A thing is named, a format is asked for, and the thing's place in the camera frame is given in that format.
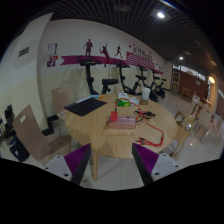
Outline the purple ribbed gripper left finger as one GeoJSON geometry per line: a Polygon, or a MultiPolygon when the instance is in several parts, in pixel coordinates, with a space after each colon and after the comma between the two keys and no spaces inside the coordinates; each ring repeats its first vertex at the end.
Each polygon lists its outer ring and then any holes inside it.
{"type": "Polygon", "coordinates": [[[79,185],[90,156],[91,145],[87,144],[66,156],[56,155],[44,166],[44,170],[79,185]]]}

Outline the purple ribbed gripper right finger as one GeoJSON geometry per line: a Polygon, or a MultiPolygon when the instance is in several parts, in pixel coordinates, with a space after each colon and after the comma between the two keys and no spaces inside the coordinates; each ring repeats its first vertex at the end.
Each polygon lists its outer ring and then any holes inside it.
{"type": "Polygon", "coordinates": [[[132,144],[132,155],[144,185],[182,169],[168,154],[157,154],[137,143],[132,144]]]}

